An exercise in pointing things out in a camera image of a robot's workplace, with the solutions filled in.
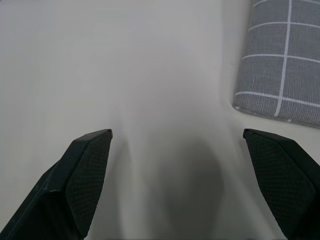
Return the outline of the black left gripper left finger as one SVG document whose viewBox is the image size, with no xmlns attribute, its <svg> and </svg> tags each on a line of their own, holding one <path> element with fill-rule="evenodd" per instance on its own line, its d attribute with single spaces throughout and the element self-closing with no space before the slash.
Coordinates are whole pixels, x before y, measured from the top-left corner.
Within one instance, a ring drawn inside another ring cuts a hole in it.
<svg viewBox="0 0 320 240">
<path fill-rule="evenodd" d="M 101 197 L 111 129 L 87 133 L 37 181 L 0 240 L 84 240 Z"/>
</svg>

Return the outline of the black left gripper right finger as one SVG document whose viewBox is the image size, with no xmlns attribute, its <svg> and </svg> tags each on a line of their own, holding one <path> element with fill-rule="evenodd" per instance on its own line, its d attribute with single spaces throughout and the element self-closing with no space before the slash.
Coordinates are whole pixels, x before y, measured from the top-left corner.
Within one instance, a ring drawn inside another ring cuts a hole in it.
<svg viewBox="0 0 320 240">
<path fill-rule="evenodd" d="M 288 240 L 320 240 L 320 165 L 287 137 L 243 131 L 259 189 Z"/>
</svg>

